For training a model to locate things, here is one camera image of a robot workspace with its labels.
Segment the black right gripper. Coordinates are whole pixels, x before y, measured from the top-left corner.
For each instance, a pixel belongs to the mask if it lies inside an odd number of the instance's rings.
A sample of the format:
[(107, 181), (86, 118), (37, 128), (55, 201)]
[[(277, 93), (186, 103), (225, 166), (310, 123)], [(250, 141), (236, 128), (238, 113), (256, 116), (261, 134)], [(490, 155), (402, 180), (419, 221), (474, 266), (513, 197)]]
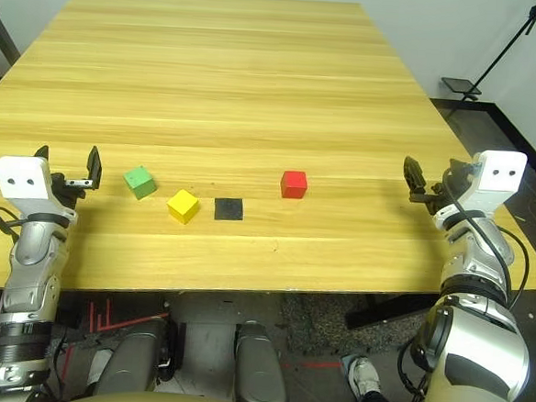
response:
[(468, 176), (473, 172), (471, 163), (450, 159), (449, 164), (450, 168), (445, 171), (441, 181), (434, 184), (428, 193), (419, 162), (409, 156), (403, 161), (403, 175), (408, 185), (410, 202), (423, 204), (432, 216), (450, 205), (471, 185), (468, 180)]

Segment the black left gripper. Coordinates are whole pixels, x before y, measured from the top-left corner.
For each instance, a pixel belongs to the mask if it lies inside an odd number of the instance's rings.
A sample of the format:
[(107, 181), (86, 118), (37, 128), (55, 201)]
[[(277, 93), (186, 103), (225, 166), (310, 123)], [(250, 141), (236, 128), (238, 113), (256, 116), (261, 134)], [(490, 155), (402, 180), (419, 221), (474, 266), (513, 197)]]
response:
[[(34, 156), (48, 159), (49, 145), (44, 145), (38, 148), (35, 151)], [(89, 152), (86, 168), (88, 170), (88, 175), (83, 180), (66, 180), (63, 173), (52, 173), (50, 175), (51, 192), (64, 207), (75, 210), (77, 201), (79, 199), (85, 199), (86, 190), (96, 190), (100, 187), (102, 165), (100, 154), (96, 146), (93, 146)]]

